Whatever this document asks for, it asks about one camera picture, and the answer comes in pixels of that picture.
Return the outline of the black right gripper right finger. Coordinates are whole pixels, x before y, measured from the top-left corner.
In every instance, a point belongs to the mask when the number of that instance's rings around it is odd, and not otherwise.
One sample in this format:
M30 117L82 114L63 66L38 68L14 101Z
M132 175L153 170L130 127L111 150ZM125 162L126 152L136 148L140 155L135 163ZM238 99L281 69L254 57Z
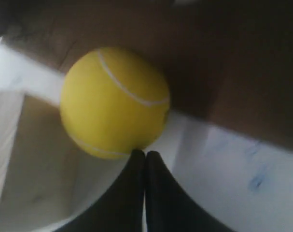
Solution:
M155 151L145 160L145 201L149 232L223 231L223 224L186 194Z

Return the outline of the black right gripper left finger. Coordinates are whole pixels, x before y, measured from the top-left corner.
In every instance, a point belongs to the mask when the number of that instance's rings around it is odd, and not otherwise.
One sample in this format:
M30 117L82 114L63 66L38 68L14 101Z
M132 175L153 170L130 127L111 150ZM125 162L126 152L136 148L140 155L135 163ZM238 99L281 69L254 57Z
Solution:
M133 150L108 190L58 232L141 232L145 154Z

